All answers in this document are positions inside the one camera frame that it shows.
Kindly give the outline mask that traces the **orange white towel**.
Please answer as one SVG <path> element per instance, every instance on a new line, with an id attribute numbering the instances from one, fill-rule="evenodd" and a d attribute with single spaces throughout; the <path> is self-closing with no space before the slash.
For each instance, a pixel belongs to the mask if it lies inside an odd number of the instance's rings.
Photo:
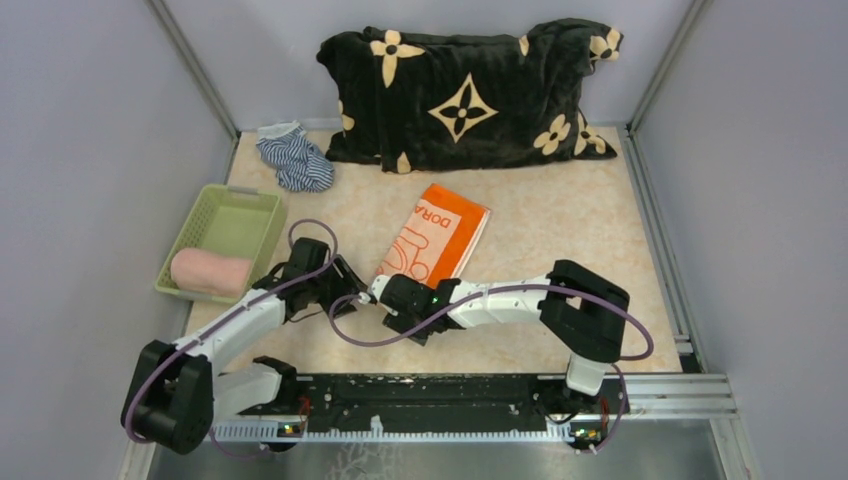
<path id="1" fill-rule="evenodd" d="M 490 213 L 481 204 L 431 184 L 376 273 L 403 274 L 431 288 L 441 280 L 458 277 L 475 250 Z"/>

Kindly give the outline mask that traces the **pink towel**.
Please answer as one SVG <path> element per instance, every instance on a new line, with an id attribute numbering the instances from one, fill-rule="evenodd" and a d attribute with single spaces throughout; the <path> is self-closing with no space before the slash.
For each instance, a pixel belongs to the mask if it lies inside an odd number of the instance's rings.
<path id="1" fill-rule="evenodd" d="M 239 297 L 249 279 L 252 262 L 200 248 L 178 251 L 170 273 L 182 290 L 220 297 Z"/>

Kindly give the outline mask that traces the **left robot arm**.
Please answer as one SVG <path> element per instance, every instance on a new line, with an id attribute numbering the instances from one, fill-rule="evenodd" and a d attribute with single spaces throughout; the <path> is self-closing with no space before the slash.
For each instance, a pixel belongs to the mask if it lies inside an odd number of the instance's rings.
<path id="1" fill-rule="evenodd" d="M 287 261 L 254 282 L 241 300 L 195 333 L 153 340 L 140 352 L 120 424 L 138 443 L 178 454 L 195 450 L 220 422 L 259 406 L 277 414 L 303 411 L 292 365 L 261 356 L 240 370 L 227 366 L 266 334 L 316 304 L 328 311 L 365 283 L 320 240 L 299 238 Z"/>

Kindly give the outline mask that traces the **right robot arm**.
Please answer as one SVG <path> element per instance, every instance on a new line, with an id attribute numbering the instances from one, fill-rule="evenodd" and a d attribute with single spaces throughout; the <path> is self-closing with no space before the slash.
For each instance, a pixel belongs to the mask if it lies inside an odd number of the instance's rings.
<path id="1" fill-rule="evenodd" d="M 545 326 L 570 351 L 563 398 L 576 412 L 602 398 L 607 369 L 620 360 L 623 313 L 630 295 L 571 260 L 558 260 L 543 276 L 499 283 L 458 278 L 430 287 L 403 274 L 381 274 L 371 293 L 388 314 L 384 325 L 420 345 L 430 335 L 487 325 Z"/>

